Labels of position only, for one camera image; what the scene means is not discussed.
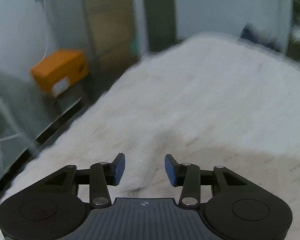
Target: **green object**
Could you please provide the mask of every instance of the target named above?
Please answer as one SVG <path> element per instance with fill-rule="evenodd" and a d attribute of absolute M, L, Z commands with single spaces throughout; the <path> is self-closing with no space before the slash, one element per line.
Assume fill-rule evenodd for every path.
<path fill-rule="evenodd" d="M 131 54 L 133 56 L 138 55 L 138 42 L 137 42 L 137 38 L 135 38 L 133 40 L 133 42 L 130 44 L 130 51 L 131 51 Z"/>

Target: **white label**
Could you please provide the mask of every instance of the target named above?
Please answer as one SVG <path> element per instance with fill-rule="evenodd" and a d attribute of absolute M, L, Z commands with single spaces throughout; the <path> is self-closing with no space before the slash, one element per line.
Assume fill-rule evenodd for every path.
<path fill-rule="evenodd" d="M 64 91 L 66 91 L 69 87 L 69 79 L 68 77 L 65 77 L 61 79 L 59 82 L 55 83 L 54 86 L 51 89 L 52 95 L 54 97 L 57 97 Z"/>

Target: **white towel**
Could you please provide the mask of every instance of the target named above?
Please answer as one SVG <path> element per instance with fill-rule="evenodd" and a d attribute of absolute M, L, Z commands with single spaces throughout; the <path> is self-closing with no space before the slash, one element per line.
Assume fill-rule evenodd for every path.
<path fill-rule="evenodd" d="M 115 197 L 175 197 L 166 154 L 202 169 L 224 165 L 285 200 L 300 240 L 300 71 L 229 38 L 200 35 L 130 68 L 52 146 L 17 176 L 7 197 L 67 165 L 123 152 Z M 88 199 L 87 187 L 79 197 Z M 202 200 L 210 198 L 202 189 Z"/>

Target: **door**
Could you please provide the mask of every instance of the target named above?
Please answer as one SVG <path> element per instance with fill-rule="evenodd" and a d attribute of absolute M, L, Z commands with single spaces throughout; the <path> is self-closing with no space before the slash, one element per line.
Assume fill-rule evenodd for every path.
<path fill-rule="evenodd" d="M 83 0 L 99 70 L 118 78 L 137 60 L 133 0 Z"/>
<path fill-rule="evenodd" d="M 167 49 L 176 40 L 175 1 L 144 1 L 150 51 Z"/>

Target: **orange box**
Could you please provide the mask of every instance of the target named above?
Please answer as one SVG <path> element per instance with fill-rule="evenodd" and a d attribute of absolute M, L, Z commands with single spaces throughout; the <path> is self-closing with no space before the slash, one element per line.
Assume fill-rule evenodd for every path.
<path fill-rule="evenodd" d="M 82 50 L 63 49 L 46 57 L 30 69 L 40 88 L 57 97 L 89 72 Z"/>

